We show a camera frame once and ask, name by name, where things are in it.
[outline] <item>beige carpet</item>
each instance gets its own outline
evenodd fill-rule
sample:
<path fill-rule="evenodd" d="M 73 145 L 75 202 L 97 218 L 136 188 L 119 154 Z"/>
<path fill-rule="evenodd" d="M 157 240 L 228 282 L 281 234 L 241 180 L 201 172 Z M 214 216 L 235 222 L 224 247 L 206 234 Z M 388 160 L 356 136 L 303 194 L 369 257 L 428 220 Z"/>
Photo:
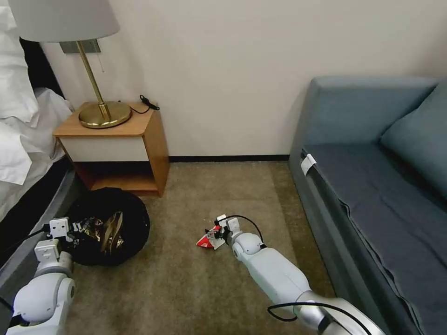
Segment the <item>beige carpet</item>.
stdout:
<path fill-rule="evenodd" d="M 151 219 L 145 248 L 116 268 L 76 266 L 68 335 L 312 334 L 268 315 L 270 301 L 228 246 L 195 246 L 218 215 L 248 216 L 314 291 L 332 296 L 285 162 L 172 164 L 163 198 L 142 199 Z"/>

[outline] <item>black trash bag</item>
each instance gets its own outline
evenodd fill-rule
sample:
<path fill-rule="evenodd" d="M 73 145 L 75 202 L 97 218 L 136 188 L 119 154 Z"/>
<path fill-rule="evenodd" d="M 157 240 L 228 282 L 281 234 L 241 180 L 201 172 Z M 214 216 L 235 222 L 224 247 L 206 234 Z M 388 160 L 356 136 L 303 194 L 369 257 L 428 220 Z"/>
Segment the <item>black trash bag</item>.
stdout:
<path fill-rule="evenodd" d="M 136 255 L 149 237 L 146 206 L 120 188 L 101 188 L 77 199 L 66 214 L 73 242 L 64 251 L 82 265 L 119 265 Z"/>

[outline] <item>nightstand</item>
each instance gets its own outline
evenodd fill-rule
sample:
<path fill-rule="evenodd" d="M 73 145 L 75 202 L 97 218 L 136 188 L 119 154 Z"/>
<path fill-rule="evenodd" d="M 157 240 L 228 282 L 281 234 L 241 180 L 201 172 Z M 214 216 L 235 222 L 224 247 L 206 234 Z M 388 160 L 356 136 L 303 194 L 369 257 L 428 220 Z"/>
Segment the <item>nightstand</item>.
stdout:
<path fill-rule="evenodd" d="M 53 135 L 73 163 L 76 173 L 91 189 L 121 188 L 137 195 L 161 196 L 169 171 L 168 149 L 160 112 L 132 111 L 129 121 L 112 128 L 90 129 L 78 120 L 79 107 Z M 137 111 L 146 105 L 130 103 Z"/>

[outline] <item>sofa armrest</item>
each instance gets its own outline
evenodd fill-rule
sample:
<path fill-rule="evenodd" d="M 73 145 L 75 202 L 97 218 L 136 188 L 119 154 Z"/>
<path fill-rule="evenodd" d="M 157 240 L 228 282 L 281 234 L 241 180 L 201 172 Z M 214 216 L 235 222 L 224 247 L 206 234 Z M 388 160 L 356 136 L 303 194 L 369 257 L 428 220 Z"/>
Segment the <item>sofa armrest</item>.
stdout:
<path fill-rule="evenodd" d="M 314 78 L 293 146 L 378 141 L 390 125 L 421 104 L 437 83 L 420 77 Z"/>

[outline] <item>black baseboard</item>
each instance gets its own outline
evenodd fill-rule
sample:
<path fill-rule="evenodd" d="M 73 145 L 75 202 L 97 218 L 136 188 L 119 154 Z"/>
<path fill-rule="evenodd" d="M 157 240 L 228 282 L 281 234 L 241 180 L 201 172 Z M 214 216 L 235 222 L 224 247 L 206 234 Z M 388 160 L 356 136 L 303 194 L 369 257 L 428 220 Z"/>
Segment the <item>black baseboard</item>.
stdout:
<path fill-rule="evenodd" d="M 172 163 L 184 162 L 231 162 L 231 161 L 288 161 L 289 155 L 242 155 L 242 156 L 170 156 Z"/>

